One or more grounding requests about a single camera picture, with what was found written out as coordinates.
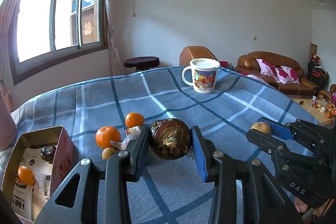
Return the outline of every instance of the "mandarin orange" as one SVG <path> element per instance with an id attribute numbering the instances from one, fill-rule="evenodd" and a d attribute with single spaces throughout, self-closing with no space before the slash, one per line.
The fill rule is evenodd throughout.
<path id="1" fill-rule="evenodd" d="M 20 166 L 17 176 L 25 185 L 33 185 L 36 181 L 34 173 L 26 166 Z"/>
<path id="2" fill-rule="evenodd" d="M 102 149 L 112 147 L 110 141 L 121 141 L 121 136 L 118 129 L 111 126 L 99 128 L 96 133 L 96 143 L 98 146 Z"/>
<path id="3" fill-rule="evenodd" d="M 136 112 L 128 113 L 125 117 L 125 125 L 128 128 L 142 126 L 144 121 L 145 121 L 144 116 Z"/>

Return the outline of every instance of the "mug handle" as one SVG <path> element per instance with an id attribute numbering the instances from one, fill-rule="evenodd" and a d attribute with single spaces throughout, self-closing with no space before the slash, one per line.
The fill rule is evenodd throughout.
<path id="1" fill-rule="evenodd" d="M 192 82 L 187 81 L 187 80 L 185 79 L 185 77 L 184 77 L 185 72 L 186 72 L 187 70 L 189 70 L 189 69 L 192 69 L 191 66 L 185 67 L 185 68 L 183 69 L 183 71 L 182 71 L 182 80 L 183 80 L 183 82 L 185 82 L 187 85 L 193 85 Z"/>

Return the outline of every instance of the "leather armchair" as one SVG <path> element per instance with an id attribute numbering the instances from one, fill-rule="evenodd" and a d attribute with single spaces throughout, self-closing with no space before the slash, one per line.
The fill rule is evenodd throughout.
<path id="1" fill-rule="evenodd" d="M 297 76 L 299 77 L 299 84 L 280 84 L 277 83 L 273 78 L 262 75 L 260 73 L 260 66 L 256 59 L 263 59 L 271 63 L 276 67 L 287 66 L 294 68 Z M 242 55 L 238 59 L 238 66 L 236 67 L 237 72 L 249 73 L 256 75 L 271 86 L 275 87 L 277 90 L 287 94 L 287 95 L 302 95 L 302 96 L 312 96 L 317 95 L 319 92 L 319 87 L 313 82 L 305 78 L 303 69 L 300 64 L 294 59 L 280 54 L 275 54 L 273 52 L 250 52 L 247 55 Z"/>
<path id="2" fill-rule="evenodd" d="M 216 61 L 217 58 L 214 54 L 204 46 L 188 46 L 184 47 L 180 53 L 180 66 L 189 66 L 190 61 L 196 58 L 209 58 Z"/>

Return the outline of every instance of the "blue plaid tablecloth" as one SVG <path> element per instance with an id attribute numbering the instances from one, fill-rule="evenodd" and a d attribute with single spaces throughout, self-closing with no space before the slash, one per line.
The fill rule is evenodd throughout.
<path id="1" fill-rule="evenodd" d="M 238 160 L 258 158 L 274 174 L 270 155 L 246 139 L 251 125 L 261 116 L 283 124 L 296 118 L 317 123 L 286 95 L 228 69 L 219 69 L 214 92 L 197 93 L 182 81 L 183 68 L 157 68 L 89 80 L 38 95 L 12 113 L 18 125 L 18 137 L 25 132 L 62 124 L 72 137 L 78 159 L 100 160 L 102 149 L 95 142 L 95 133 L 100 127 L 115 126 L 124 138 L 124 117 L 129 112 L 144 115 L 148 125 L 158 119 L 174 117 L 189 127 L 199 126 L 217 150 Z M 186 76 L 191 81 L 191 74 Z M 308 153 L 292 140 L 286 144 L 293 152 Z M 0 152 L 1 181 L 12 146 Z M 99 223 L 104 222 L 104 183 L 100 182 Z M 127 187 L 132 223 L 208 222 L 213 183 L 203 183 L 199 178 L 192 149 L 174 161 L 161 160 L 149 150 L 143 176 Z M 241 223 L 240 181 L 237 181 L 237 197 L 237 223 Z"/>

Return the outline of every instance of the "wooden coffee table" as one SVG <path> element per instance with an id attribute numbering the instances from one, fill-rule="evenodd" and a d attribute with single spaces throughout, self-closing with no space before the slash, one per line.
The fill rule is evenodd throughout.
<path id="1" fill-rule="evenodd" d="M 333 128 L 335 118 L 328 119 L 327 114 L 320 112 L 319 108 L 315 108 L 313 106 L 311 107 L 310 104 L 311 104 L 312 97 L 310 97 L 310 96 L 298 96 L 298 95 L 290 95 L 289 97 L 296 103 L 299 103 L 300 101 L 303 101 L 303 104 L 301 105 L 301 107 L 303 107 L 311 115 L 313 115 L 314 118 L 320 123 L 320 125 L 322 125 L 324 127 L 327 127 L 327 128 Z M 324 105 L 324 106 L 328 105 L 326 100 L 321 99 L 319 97 L 317 98 L 316 101 L 320 105 Z"/>

